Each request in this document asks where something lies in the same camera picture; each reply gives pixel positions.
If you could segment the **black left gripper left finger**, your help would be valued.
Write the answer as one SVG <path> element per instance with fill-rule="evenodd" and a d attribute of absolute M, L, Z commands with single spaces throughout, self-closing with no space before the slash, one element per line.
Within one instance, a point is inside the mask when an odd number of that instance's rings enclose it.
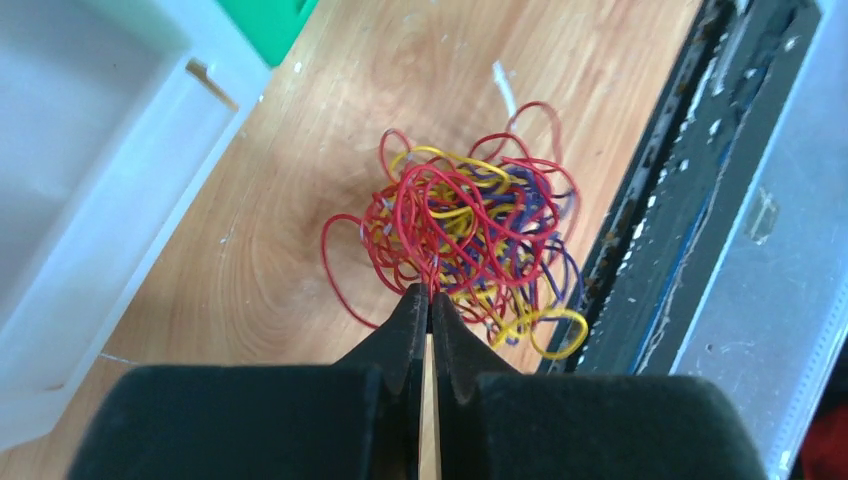
<path fill-rule="evenodd" d="M 148 365 L 90 423 L 72 479 L 409 479 L 418 473 L 425 286 L 328 365 Z"/>

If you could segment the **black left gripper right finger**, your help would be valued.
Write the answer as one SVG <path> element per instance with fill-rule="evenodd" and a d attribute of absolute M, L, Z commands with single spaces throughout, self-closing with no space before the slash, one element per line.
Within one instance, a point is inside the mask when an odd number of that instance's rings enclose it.
<path fill-rule="evenodd" d="M 693 376 L 518 372 L 431 303 L 443 479 L 762 479 L 735 407 Z"/>

